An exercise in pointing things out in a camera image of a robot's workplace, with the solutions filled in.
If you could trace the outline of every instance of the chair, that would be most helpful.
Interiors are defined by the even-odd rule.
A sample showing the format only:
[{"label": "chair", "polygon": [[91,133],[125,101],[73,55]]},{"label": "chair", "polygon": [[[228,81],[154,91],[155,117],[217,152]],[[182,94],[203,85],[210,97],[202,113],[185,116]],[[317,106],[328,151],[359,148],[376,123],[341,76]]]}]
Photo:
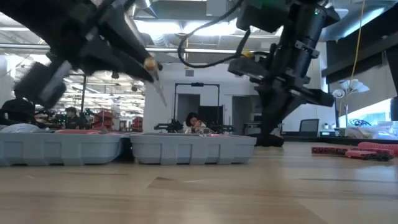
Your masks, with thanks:
[{"label": "chair", "polygon": [[300,122],[300,136],[318,137],[319,119],[304,119]]}]

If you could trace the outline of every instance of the gray storage tray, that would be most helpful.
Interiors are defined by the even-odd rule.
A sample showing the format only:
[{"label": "gray storage tray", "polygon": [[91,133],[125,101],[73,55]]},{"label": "gray storage tray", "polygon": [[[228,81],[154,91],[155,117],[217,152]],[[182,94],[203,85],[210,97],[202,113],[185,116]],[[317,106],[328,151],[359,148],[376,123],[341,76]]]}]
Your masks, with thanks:
[{"label": "gray storage tray", "polygon": [[0,166],[105,164],[119,153],[120,135],[0,133]]},{"label": "gray storage tray", "polygon": [[246,163],[256,144],[256,138],[232,135],[145,133],[130,138],[139,162],[162,165]]}]

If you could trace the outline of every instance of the person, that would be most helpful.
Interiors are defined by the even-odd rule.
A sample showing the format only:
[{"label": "person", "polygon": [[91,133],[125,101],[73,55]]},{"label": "person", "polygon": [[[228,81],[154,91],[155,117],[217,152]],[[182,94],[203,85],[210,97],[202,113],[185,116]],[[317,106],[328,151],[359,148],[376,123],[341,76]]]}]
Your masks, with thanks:
[{"label": "person", "polygon": [[200,129],[205,128],[206,125],[202,121],[200,121],[198,114],[191,112],[188,114],[183,127],[184,133],[190,134],[199,133]]},{"label": "person", "polygon": [[11,121],[27,124],[34,121],[35,105],[23,98],[6,101],[1,107],[1,110],[3,113],[7,113],[7,118]]},{"label": "person", "polygon": [[65,129],[80,129],[81,122],[80,118],[77,116],[77,109],[74,107],[69,107],[65,109],[67,112],[67,122],[65,124]]}]

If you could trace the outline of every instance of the desk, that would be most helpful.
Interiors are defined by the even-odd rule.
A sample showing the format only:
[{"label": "desk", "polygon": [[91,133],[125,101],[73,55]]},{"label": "desk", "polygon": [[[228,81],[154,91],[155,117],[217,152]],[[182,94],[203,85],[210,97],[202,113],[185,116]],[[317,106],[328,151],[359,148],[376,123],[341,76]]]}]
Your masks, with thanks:
[{"label": "desk", "polygon": [[396,223],[397,161],[312,145],[257,148],[248,165],[2,167],[1,223]]}]

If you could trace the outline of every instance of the man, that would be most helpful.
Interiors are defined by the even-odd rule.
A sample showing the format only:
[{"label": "man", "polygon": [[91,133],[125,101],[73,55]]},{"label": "man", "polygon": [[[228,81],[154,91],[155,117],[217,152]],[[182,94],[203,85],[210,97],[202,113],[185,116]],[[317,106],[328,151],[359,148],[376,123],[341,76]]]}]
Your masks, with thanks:
[{"label": "man", "polygon": [[67,122],[65,124],[65,129],[80,129],[80,118],[77,116],[77,110],[74,107],[69,107],[65,109],[67,112]]}]

